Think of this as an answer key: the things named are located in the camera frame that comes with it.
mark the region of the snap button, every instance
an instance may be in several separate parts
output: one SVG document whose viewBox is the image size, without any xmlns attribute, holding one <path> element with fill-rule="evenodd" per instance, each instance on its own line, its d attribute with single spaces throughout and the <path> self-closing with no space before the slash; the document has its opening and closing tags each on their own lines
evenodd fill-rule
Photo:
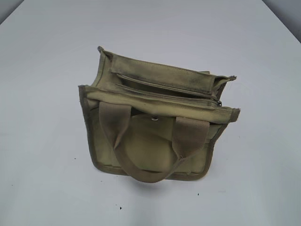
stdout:
<svg viewBox="0 0 301 226">
<path fill-rule="evenodd" d="M 153 121 L 158 121 L 158 116 L 153 116 L 152 118 L 151 118 L 151 120 L 153 120 Z"/>
</svg>

